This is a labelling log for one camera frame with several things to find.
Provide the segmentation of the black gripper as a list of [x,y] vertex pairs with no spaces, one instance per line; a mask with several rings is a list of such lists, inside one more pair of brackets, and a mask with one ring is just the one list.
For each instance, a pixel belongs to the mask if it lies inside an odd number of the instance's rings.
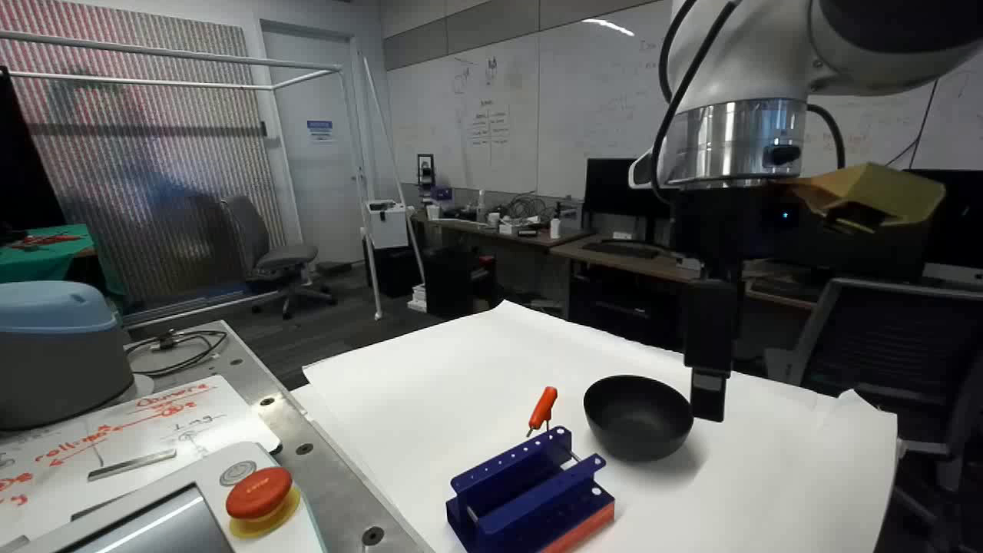
[[774,256],[774,238],[787,230],[781,220],[787,205],[790,197],[768,187],[675,197],[671,242],[701,262],[684,291],[682,344],[693,367],[690,410],[705,422],[724,418],[727,376],[721,372],[766,375],[766,349],[751,349],[743,334],[743,266]]

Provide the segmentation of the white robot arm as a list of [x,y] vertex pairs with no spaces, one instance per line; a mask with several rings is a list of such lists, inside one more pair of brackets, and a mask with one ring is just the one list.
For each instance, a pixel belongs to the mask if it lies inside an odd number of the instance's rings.
[[674,0],[657,58],[667,110],[627,173],[705,263],[687,296],[690,409],[724,413],[752,198],[802,176],[816,96],[898,96],[983,44],[983,0]]

